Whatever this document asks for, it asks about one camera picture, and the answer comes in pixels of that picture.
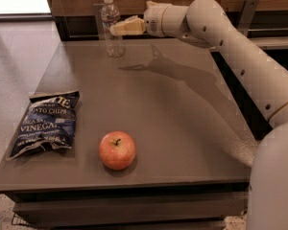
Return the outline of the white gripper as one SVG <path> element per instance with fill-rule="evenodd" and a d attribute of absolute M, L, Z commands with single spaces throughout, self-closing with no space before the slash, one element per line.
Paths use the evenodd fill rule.
<path fill-rule="evenodd" d="M 152 0 L 146 1 L 147 10 L 144 12 L 144 20 L 133 15 L 124 21 L 119 21 L 110 26 L 113 35 L 143 35 L 145 31 L 149 35 L 165 37 L 167 33 L 163 28 L 163 18 L 166 10 L 172 6 L 170 3 L 158 3 Z"/>

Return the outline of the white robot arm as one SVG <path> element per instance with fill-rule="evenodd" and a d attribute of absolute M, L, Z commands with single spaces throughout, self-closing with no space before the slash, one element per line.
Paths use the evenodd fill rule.
<path fill-rule="evenodd" d="M 288 70 L 238 32 L 215 0 L 189 6 L 149 1 L 142 19 L 132 16 L 110 32 L 172 36 L 222 55 L 273 128 L 253 160 L 246 229 L 288 230 Z"/>

